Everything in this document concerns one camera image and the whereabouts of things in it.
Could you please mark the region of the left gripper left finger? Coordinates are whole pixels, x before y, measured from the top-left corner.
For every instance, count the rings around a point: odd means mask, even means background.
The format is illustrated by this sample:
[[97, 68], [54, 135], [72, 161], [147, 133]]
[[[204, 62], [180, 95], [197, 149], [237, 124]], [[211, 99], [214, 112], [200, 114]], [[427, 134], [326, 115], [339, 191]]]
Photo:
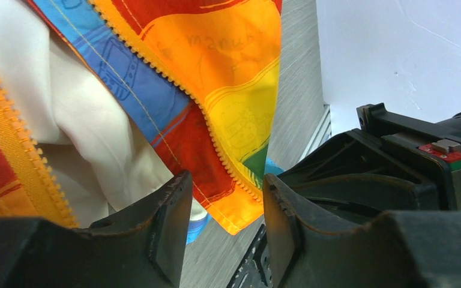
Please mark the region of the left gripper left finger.
[[0, 287], [178, 287], [191, 202], [184, 170], [86, 229], [0, 217]]

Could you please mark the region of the rainbow striped zip jacket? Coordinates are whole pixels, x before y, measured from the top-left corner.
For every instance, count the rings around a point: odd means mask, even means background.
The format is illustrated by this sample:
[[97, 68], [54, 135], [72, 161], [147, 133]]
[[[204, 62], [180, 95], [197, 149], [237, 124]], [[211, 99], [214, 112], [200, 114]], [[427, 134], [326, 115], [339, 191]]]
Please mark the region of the rainbow striped zip jacket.
[[86, 227], [188, 170], [189, 237], [264, 213], [281, 1], [0, 1], [0, 217]]

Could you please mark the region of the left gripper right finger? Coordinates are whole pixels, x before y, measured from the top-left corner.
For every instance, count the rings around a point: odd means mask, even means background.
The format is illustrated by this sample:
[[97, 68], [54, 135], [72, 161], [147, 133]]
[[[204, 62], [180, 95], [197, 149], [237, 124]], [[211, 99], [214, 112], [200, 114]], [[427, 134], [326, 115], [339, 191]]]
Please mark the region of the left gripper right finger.
[[268, 174], [274, 287], [461, 287], [461, 212], [385, 212], [359, 225]]

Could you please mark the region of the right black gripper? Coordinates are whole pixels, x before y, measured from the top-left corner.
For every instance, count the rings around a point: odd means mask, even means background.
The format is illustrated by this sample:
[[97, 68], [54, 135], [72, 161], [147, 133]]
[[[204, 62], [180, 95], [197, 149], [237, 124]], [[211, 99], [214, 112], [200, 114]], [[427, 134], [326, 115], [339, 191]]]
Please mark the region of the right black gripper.
[[461, 211], [461, 112], [431, 123], [379, 103], [357, 115], [361, 130], [330, 138], [280, 180], [359, 224], [384, 211]]

